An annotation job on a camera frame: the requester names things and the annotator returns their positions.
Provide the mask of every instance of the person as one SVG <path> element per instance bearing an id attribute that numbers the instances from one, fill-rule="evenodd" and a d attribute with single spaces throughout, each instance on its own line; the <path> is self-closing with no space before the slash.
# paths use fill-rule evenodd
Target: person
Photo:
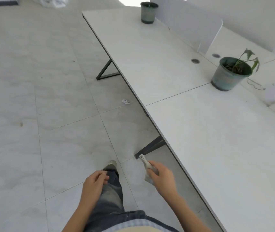
<path id="1" fill-rule="evenodd" d="M 148 174 L 158 193 L 168 203 L 185 232 L 210 232 L 189 209 L 186 201 L 177 193 L 172 171 L 161 163 L 149 161 L 159 175 L 151 169 Z M 110 161 L 101 171 L 95 171 L 83 184 L 79 205 L 62 232 L 113 232 L 113 231 L 164 231 L 178 230 L 147 216 L 144 211 L 125 212 L 122 188 L 116 162 Z"/>

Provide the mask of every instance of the plant pot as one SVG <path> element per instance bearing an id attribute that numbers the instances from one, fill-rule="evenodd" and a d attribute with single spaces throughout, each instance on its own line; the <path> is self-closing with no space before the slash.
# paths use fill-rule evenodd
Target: plant pot
<path id="1" fill-rule="evenodd" d="M 158 4 L 151 2 L 149 5 L 148 1 L 144 1 L 140 4 L 141 6 L 141 13 L 140 18 L 142 23 L 151 24 L 155 21 L 156 12 L 159 7 Z"/>
<path id="2" fill-rule="evenodd" d="M 251 66 L 245 62 L 238 64 L 238 66 L 242 69 L 242 75 L 233 73 L 224 67 L 226 64 L 234 65 L 237 60 L 237 58 L 232 57 L 224 57 L 220 59 L 220 65 L 212 78 L 212 85 L 216 87 L 216 89 L 221 91 L 229 91 L 244 78 L 251 76 Z"/>

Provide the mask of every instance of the blue denim pants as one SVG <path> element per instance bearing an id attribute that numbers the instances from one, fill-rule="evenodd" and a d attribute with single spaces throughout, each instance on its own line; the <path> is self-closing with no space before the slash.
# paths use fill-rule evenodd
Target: blue denim pants
<path id="1" fill-rule="evenodd" d="M 114 225 L 134 219 L 147 219 L 170 231 L 178 232 L 173 227 L 147 216 L 144 211 L 125 212 L 122 187 L 116 167 L 109 165 L 108 168 L 103 170 L 107 171 L 110 178 L 108 183 L 103 186 L 100 198 L 88 219 L 84 232 L 101 232 Z"/>

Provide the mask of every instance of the potted plant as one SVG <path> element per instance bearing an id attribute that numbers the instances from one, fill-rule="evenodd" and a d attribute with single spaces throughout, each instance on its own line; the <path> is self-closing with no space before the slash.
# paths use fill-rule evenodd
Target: potted plant
<path id="1" fill-rule="evenodd" d="M 244 54 L 247 54 L 247 59 L 241 60 L 240 58 Z M 229 91 L 241 80 L 251 76 L 255 68 L 257 72 L 260 67 L 260 62 L 258 57 L 250 59 L 252 55 L 255 54 L 251 50 L 246 49 L 238 59 L 232 57 L 220 59 L 220 65 L 212 78 L 212 85 L 221 91 Z M 254 62 L 253 66 L 249 66 L 247 62 Z"/>
<path id="2" fill-rule="evenodd" d="M 159 7 L 158 4 L 149 1 L 144 1 L 140 4 L 141 6 L 141 20 L 142 23 L 151 24 L 155 21 L 156 12 Z"/>

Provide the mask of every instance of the floor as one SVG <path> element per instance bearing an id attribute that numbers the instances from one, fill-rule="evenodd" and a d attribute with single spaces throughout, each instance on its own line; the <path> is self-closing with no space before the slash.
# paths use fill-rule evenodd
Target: floor
<path id="1" fill-rule="evenodd" d="M 70 0 L 55 10 L 20 0 L 0 7 L 0 231 L 61 231 L 85 178 L 111 159 L 125 209 L 144 210 L 182 231 L 133 158 L 158 136 L 156 129 L 121 76 L 95 79 L 108 56 L 81 11 L 122 6 Z M 147 158 L 167 165 L 191 209 L 221 231 L 166 146 Z"/>

